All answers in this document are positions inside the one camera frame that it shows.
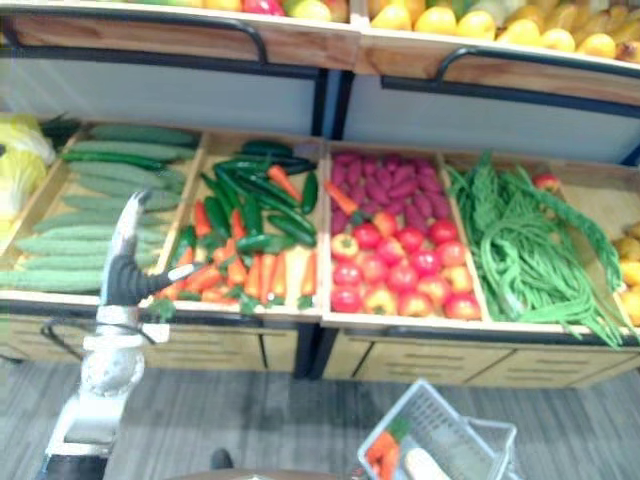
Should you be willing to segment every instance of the cucumber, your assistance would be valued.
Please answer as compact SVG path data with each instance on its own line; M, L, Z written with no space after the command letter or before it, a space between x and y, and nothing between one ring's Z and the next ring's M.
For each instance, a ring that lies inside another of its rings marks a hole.
M98 125L89 130L89 135L99 140L163 143L166 145L194 145L197 136L181 130L144 125Z
M65 195L65 205L78 210L120 210L124 208L129 197L92 197L90 195ZM144 209L149 212L173 210L180 203L180 197L172 192L154 191L145 203Z
M115 227L116 222L120 218L120 213L116 211L102 212L99 215L91 210L85 210L80 212L67 212L55 215L53 217L45 218L36 223L32 230L36 233L46 232L52 228L69 227L74 225L110 225ZM162 225L164 221L153 215L142 215L138 219L138 225L143 227L153 227L156 225Z
M106 255L110 245L110 240L58 240L36 236L16 241L20 250L37 255Z
M40 238L57 240L111 240L114 230L115 226L109 225L77 225L48 230L42 233ZM163 232L149 228L138 228L136 234L140 241L152 245L160 245L166 238Z
M106 255L46 255L28 258L22 267L26 270L97 270L104 267ZM153 265L158 259L148 251L136 253L136 263L140 268Z
M110 152L138 155L153 160L171 162L179 158L193 158L195 151L176 145L155 145L142 142L117 142L112 140L82 140L71 145L72 152Z
M73 162L69 164L69 168L75 173L139 183L149 187L164 188L166 185L155 173L131 165L116 165L108 162Z
M14 270L0 272L0 288L39 292L96 292L102 285L102 268L96 270Z

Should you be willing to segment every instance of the wooden drawer front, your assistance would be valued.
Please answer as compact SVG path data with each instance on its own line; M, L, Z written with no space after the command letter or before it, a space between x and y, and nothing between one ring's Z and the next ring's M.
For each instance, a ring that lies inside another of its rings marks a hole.
M359 380L461 384L511 352L430 342L376 342L358 371Z
M566 387L600 370L622 363L635 353L518 350L468 382L495 387Z

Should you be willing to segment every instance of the tomato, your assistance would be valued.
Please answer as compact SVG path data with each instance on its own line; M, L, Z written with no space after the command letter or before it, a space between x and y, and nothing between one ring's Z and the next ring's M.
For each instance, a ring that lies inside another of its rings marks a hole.
M362 283L362 271L355 263L340 263L333 270L333 283L335 285L358 286Z
M407 253L415 252L424 242L424 235L415 227L404 227L396 233L396 238Z
M442 265L433 250L418 250L409 259L409 263L420 277L437 275Z
M458 229L456 225L446 218L436 220L427 231L427 236L435 245L458 239Z
M454 293L444 304L444 314L449 318L480 320L480 306L470 293Z
M348 233L339 233L331 239L331 256L338 260L351 260L360 251L358 241Z
M409 265L396 265L389 270L387 286L396 292L413 290L418 283L418 274Z
M458 240L449 240L436 247L436 255L438 255L440 263L445 267L465 265L466 253L467 247Z
M396 217L389 212L378 212L373 216L373 224L378 228L380 235L387 238L396 233L398 223Z
M376 252L387 265L395 265L406 256L400 242L393 237L383 238Z
M358 312L362 308L360 292L354 287L334 288L331 292L331 308L336 312Z
M372 223L363 223L353 229L353 236L358 241L360 248L373 249L378 246L382 235Z
M387 264L375 254L369 254L362 257L359 262L362 269L362 276L369 284L384 282L389 273Z

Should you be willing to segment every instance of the floor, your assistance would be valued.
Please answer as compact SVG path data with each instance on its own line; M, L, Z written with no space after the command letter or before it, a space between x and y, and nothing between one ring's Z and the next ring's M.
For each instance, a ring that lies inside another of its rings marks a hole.
M78 369L3 363L0 373L0 478L29 480ZM344 473L367 432L405 388L149 369L127 405L106 478L161 480L203 471L218 446L249 468ZM637 372L585 390L439 390L465 415L518 425L519 467L527 479L639 478Z

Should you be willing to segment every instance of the chili pepper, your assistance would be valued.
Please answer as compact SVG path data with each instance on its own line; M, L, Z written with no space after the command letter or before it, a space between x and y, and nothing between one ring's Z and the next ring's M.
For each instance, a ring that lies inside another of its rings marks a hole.
M204 199L204 206L210 225L213 226L220 235L229 238L231 236L229 220L225 216L220 200L216 197L207 197Z
M289 234L292 238L297 240L302 245L306 245L308 247L315 247L317 240L314 235L309 235L309 233L303 229L299 224L291 220L289 217L285 217L284 215L267 215L267 220L269 223L276 227L278 230Z
M285 172L280 165L273 165L269 167L269 170L267 170L267 176L273 181L273 183L295 198L298 203L302 202L302 195L300 195L298 189L291 183L291 180L289 180L289 177L287 176L287 172Z
M204 208L202 200L196 201L193 207L193 218L196 224L196 236L198 238L204 237L211 233L211 224L207 218L207 212Z

